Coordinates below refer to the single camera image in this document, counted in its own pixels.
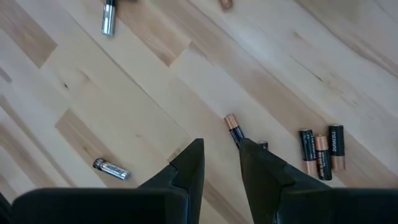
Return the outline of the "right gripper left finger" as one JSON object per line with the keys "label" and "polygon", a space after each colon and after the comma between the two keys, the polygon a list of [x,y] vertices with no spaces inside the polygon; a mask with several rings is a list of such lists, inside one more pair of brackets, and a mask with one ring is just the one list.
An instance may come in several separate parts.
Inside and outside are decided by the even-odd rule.
{"label": "right gripper left finger", "polygon": [[139,186],[158,211],[151,224],[198,224],[205,178],[204,141],[193,140],[177,157]]}

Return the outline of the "silver black battery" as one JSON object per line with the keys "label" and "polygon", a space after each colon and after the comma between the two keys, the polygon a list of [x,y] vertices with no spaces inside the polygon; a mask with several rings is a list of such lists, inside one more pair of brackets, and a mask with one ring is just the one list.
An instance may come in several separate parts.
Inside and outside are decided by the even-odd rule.
{"label": "silver black battery", "polygon": [[112,37],[114,35],[116,5],[117,0],[105,0],[104,3],[101,33],[108,37]]}
{"label": "silver black battery", "polygon": [[118,167],[103,158],[97,158],[93,162],[93,168],[121,180],[127,180],[130,176],[128,170]]}

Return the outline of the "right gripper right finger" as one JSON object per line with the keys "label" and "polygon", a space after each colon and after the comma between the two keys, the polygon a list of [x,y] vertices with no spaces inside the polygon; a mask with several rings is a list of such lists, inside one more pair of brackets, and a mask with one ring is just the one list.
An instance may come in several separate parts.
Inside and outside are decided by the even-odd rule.
{"label": "right gripper right finger", "polygon": [[240,141],[239,158],[255,224],[316,224],[327,217],[305,194],[329,186],[250,139]]}

